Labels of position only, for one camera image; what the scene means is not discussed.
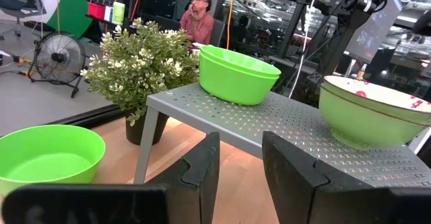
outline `man's hand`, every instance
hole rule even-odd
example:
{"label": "man's hand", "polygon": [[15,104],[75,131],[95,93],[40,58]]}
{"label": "man's hand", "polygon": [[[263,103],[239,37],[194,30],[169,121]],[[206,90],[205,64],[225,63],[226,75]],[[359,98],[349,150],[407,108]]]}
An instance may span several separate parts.
{"label": "man's hand", "polygon": [[192,17],[192,19],[196,20],[197,19],[197,12],[193,10],[193,4],[189,5],[189,11],[190,11],[190,16]]}

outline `eyeglasses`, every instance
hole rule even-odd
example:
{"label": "eyeglasses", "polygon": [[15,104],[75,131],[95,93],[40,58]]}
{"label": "eyeglasses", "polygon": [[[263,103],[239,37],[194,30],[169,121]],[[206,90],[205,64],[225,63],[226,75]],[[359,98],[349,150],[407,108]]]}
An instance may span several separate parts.
{"label": "eyeglasses", "polygon": [[208,1],[206,1],[206,0],[193,0],[193,2],[205,2],[205,3],[208,3]]}

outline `stool leg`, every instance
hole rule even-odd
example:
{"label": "stool leg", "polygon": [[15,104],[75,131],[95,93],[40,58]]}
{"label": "stool leg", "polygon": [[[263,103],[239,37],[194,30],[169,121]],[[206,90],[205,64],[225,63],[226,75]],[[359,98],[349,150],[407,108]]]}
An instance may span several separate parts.
{"label": "stool leg", "polygon": [[159,112],[157,110],[147,107],[147,116],[145,117],[145,123],[143,125],[141,148],[136,166],[134,184],[143,184],[145,182],[158,116]]}

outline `potted plant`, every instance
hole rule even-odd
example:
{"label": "potted plant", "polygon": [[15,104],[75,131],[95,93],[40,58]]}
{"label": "potted plant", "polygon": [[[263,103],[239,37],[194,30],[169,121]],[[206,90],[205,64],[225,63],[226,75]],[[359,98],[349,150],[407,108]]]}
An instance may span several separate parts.
{"label": "potted plant", "polygon": [[[104,34],[103,57],[90,58],[90,69],[81,71],[89,79],[88,90],[102,94],[126,114],[127,139],[140,144],[145,122],[147,96],[196,82],[199,56],[189,53],[185,31],[159,31],[155,22],[141,25],[136,33],[117,26],[112,36]],[[160,140],[168,116],[159,114],[153,144]]]}

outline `bowl rim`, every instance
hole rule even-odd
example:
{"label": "bowl rim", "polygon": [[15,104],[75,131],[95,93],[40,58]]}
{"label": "bowl rim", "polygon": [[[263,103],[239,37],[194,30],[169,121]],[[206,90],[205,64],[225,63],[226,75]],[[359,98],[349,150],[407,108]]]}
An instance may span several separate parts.
{"label": "bowl rim", "polygon": [[426,127],[431,126],[431,123],[428,123],[428,124],[420,124],[420,123],[417,123],[417,122],[411,122],[411,121],[409,121],[409,120],[401,119],[401,118],[398,118],[398,117],[396,117],[396,116],[391,116],[391,115],[386,114],[386,113],[384,113],[384,112],[379,112],[379,111],[377,111],[377,110],[373,110],[373,109],[371,109],[371,108],[369,108],[369,107],[366,107],[366,106],[363,106],[363,105],[359,105],[358,103],[355,103],[355,102],[353,102],[353,101],[351,101],[351,100],[348,100],[348,99],[346,99],[346,98],[344,98],[344,97],[342,97],[342,96],[340,96],[340,95],[338,95],[338,94],[336,94],[336,93],[334,93],[334,92],[332,92],[332,91],[330,91],[330,90],[326,89],[326,88],[325,88],[324,83],[322,83],[322,85],[321,85],[321,89],[323,89],[324,91],[326,91],[326,92],[328,92],[328,93],[330,93],[330,94],[334,95],[335,97],[338,97],[338,98],[340,98],[340,99],[343,99],[343,100],[345,100],[345,101],[347,101],[347,102],[349,102],[349,103],[352,103],[352,104],[357,105],[357,106],[359,106],[359,107],[365,108],[365,109],[367,109],[367,110],[371,110],[371,111],[373,111],[373,112],[376,112],[377,114],[382,114],[382,115],[384,115],[384,116],[388,116],[388,117],[390,117],[390,118],[394,118],[394,119],[397,119],[397,120],[401,120],[401,121],[404,121],[404,122],[407,122],[407,123],[410,123],[410,124],[414,124],[414,125],[426,126]]}
{"label": "bowl rim", "polygon": [[[353,94],[352,92],[350,92],[350,91],[348,91],[348,90],[345,90],[345,89],[344,89],[344,88],[342,88],[342,87],[338,87],[338,86],[334,85],[333,83],[331,83],[331,82],[329,82],[329,81],[327,80],[327,77],[339,77],[339,78],[344,78],[344,77],[334,76],[334,75],[327,75],[327,76],[325,76],[325,77],[324,77],[323,81],[324,81],[325,83],[328,83],[328,84],[330,84],[330,85],[333,85],[334,87],[336,87],[336,88],[338,88],[338,89],[341,89],[341,90],[343,90],[344,92],[347,92],[347,93],[349,93],[349,94],[351,94],[351,95],[353,95],[353,96],[361,97],[361,96],[358,96],[358,95],[356,95],[356,94]],[[396,105],[392,105],[392,104],[388,104],[388,103],[380,102],[380,101],[378,101],[378,100],[373,100],[372,98],[364,98],[364,99],[366,99],[366,100],[370,100],[370,101],[372,101],[372,102],[376,102],[376,103],[378,103],[378,104],[383,104],[383,105],[386,105],[386,106],[391,106],[391,107],[394,107],[394,108],[398,108],[398,109],[401,109],[401,110],[408,110],[408,111],[410,111],[410,112],[415,112],[415,113],[424,113],[424,114],[429,114],[429,115],[431,115],[431,112],[425,112],[425,111],[421,111],[421,110],[412,110],[412,109],[410,109],[410,108],[404,108],[404,107],[400,107],[400,106],[396,106]]]}
{"label": "bowl rim", "polygon": [[[220,47],[216,47],[216,46],[202,46],[202,47],[201,47],[201,52],[204,52],[205,54],[210,54],[211,56],[213,56],[213,57],[215,57],[215,58],[217,58],[217,59],[219,59],[219,60],[223,60],[223,61],[224,61],[224,59],[221,59],[219,56],[216,56],[216,55],[211,54],[210,52],[208,52],[208,51],[207,51],[207,48],[218,48],[218,50],[227,50],[227,49],[220,48]],[[252,58],[253,60],[259,61],[260,63],[268,64],[268,63],[266,63],[266,62],[263,62],[262,60],[255,59],[255,58],[253,58],[253,57],[250,57],[250,56],[248,56],[248,55],[245,55],[245,54],[242,54],[242,53],[239,53],[239,52],[235,52],[235,51],[231,51],[231,50],[227,50],[227,51],[229,51],[229,53],[232,53],[232,54],[240,54],[240,55],[242,55],[242,56],[245,56],[245,57],[248,57],[248,58]],[[245,68],[245,69],[249,69],[249,70],[254,71],[254,72],[257,72],[257,73],[264,73],[264,74],[266,74],[266,75],[281,75],[281,70],[279,70],[277,67],[274,67],[273,65],[269,65],[268,67],[273,67],[275,70],[277,70],[277,74],[274,74],[274,73],[268,73],[268,72],[262,72],[262,71],[257,71],[257,70],[254,70],[254,69],[250,69],[250,68],[248,68],[248,67],[244,67],[244,66],[242,66],[242,65],[238,65],[238,66],[239,66],[239,67],[242,67],[242,68]]]}
{"label": "bowl rim", "polygon": [[205,60],[209,60],[209,61],[211,61],[212,63],[215,63],[215,64],[217,64],[217,65],[219,65],[219,66],[222,66],[222,67],[225,67],[225,68],[228,68],[228,69],[234,70],[234,71],[239,72],[239,73],[244,73],[244,74],[247,74],[247,75],[250,75],[250,76],[253,76],[253,77],[260,77],[260,78],[262,78],[262,79],[279,79],[279,75],[274,75],[274,77],[268,77],[268,76],[265,76],[265,75],[254,75],[254,74],[252,74],[252,73],[250,73],[250,72],[240,71],[239,69],[235,69],[235,68],[233,68],[233,67],[230,67],[230,66],[227,66],[227,65],[223,65],[223,64],[221,64],[221,63],[219,63],[219,62],[216,62],[216,61],[214,61],[213,59],[209,58],[207,55],[199,54],[199,56],[200,56],[200,57],[204,57],[204,58],[205,58]]}
{"label": "bowl rim", "polygon": [[[215,61],[215,59],[213,59],[212,57],[217,58],[216,56],[212,55],[211,53],[203,51],[203,50],[201,50],[199,52],[199,54],[202,54],[207,59],[211,59],[212,61]],[[263,72],[260,72],[260,71],[256,71],[256,70],[250,69],[248,67],[243,67],[241,65],[237,65],[235,63],[227,62],[226,64],[223,64],[223,63],[221,63],[219,61],[216,61],[216,63],[221,64],[221,65],[225,65],[225,66],[227,66],[229,68],[232,68],[232,69],[236,69],[237,71],[244,70],[245,73],[250,73],[252,75],[259,75],[259,76],[261,75],[263,77],[277,77],[277,76],[279,77],[280,76],[280,74],[276,75],[276,74],[273,74],[273,73],[263,73]]]}
{"label": "bowl rim", "polygon": [[93,133],[93,134],[97,135],[97,136],[98,136],[98,138],[99,138],[99,139],[102,141],[102,143],[103,143],[103,153],[102,153],[101,157],[100,157],[100,158],[98,158],[98,160],[97,160],[97,161],[95,161],[93,164],[91,164],[91,165],[90,165],[89,167],[87,167],[86,169],[84,169],[84,170],[82,170],[82,171],[80,171],[80,172],[77,172],[77,173],[75,173],[75,174],[71,174],[71,175],[68,175],[68,176],[65,176],[65,177],[61,177],[61,178],[50,179],[50,180],[42,180],[42,181],[23,181],[23,180],[12,180],[12,179],[4,178],[4,177],[0,176],[0,180],[5,180],[5,181],[8,181],[8,182],[13,182],[13,183],[18,183],[18,184],[39,184],[39,183],[50,183],[50,182],[56,182],[56,181],[59,181],[59,180],[64,180],[64,179],[66,179],[66,178],[70,178],[70,177],[76,176],[76,175],[78,175],[78,174],[82,174],[82,173],[84,173],[84,172],[88,171],[89,169],[91,169],[92,167],[94,167],[94,166],[98,165],[98,164],[100,163],[100,161],[102,161],[102,158],[104,157],[104,155],[105,155],[105,153],[106,153],[106,143],[104,142],[103,138],[102,138],[98,133],[96,133],[96,132],[94,132],[94,131],[92,131],[92,130],[90,130],[90,129],[86,129],[86,128],[84,128],[84,127],[80,127],[80,126],[73,126],[73,125],[66,125],[66,124],[47,124],[47,125],[42,125],[42,126],[31,126],[31,127],[23,128],[23,129],[20,129],[20,130],[16,130],[16,131],[14,131],[14,132],[12,132],[12,133],[9,133],[9,134],[7,134],[7,135],[5,135],[5,136],[3,136],[3,137],[7,137],[7,136],[10,136],[10,135],[13,135],[13,134],[17,134],[17,133],[19,133],[19,132],[21,132],[21,131],[24,131],[24,130],[27,130],[27,129],[29,129],[29,128],[43,128],[43,127],[49,127],[49,126],[60,126],[60,127],[69,127],[69,128],[80,128],[80,129],[82,129],[82,130],[90,131],[91,133]]}

